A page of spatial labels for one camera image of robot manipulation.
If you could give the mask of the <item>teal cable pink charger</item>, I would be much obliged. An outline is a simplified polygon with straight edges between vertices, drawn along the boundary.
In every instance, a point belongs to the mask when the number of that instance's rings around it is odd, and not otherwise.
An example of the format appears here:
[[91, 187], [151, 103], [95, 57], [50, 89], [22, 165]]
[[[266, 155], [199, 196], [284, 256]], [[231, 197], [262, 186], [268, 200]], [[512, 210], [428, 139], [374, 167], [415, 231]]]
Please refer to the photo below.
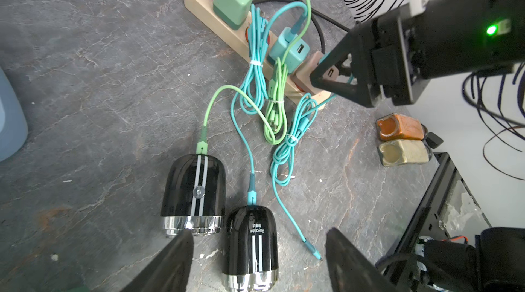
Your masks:
[[298, 232], [299, 238], [303, 245], [310, 251], [310, 253], [317, 259], [321, 260], [321, 253], [310, 243], [309, 240], [302, 233], [301, 228], [295, 221], [292, 214], [281, 200], [277, 186], [286, 187], [292, 180], [292, 175], [295, 167], [295, 149], [299, 145], [302, 137], [310, 129], [310, 126], [315, 121], [317, 114], [321, 107], [328, 104], [331, 100], [337, 97], [336, 94], [331, 94], [326, 100], [317, 103], [310, 93], [306, 93], [301, 97], [296, 107], [291, 126], [287, 129], [283, 141], [278, 145], [272, 155], [272, 163], [270, 165], [270, 175], [272, 178], [272, 188], [274, 196], [282, 210], [290, 220], [295, 230]]

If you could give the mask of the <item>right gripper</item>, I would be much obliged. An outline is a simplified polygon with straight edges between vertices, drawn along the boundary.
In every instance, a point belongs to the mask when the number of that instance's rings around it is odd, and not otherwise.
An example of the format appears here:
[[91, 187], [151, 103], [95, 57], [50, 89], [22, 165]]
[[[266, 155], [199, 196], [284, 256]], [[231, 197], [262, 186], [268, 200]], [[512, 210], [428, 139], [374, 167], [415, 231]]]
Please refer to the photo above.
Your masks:
[[362, 107], [410, 105], [430, 79], [496, 74], [524, 60], [524, 0], [433, 0], [356, 25], [316, 70], [315, 87]]

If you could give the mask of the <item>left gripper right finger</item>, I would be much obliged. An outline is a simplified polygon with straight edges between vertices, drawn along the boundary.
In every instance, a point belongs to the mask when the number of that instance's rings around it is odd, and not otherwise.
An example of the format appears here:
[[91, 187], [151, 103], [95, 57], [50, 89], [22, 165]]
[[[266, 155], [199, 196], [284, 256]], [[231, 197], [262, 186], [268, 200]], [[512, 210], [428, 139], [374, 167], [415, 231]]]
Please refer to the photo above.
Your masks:
[[333, 291], [399, 291], [382, 272], [389, 265], [402, 261], [392, 255], [373, 265], [339, 229], [326, 235], [326, 260]]

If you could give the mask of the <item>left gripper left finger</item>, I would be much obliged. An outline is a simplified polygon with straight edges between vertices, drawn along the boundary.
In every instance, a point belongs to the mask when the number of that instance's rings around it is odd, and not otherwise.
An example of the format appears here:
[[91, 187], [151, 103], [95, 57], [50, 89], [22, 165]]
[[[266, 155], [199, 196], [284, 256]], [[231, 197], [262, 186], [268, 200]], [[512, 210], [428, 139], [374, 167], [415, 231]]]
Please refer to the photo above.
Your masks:
[[179, 233], [122, 290], [186, 291], [194, 255], [194, 237], [189, 230]]

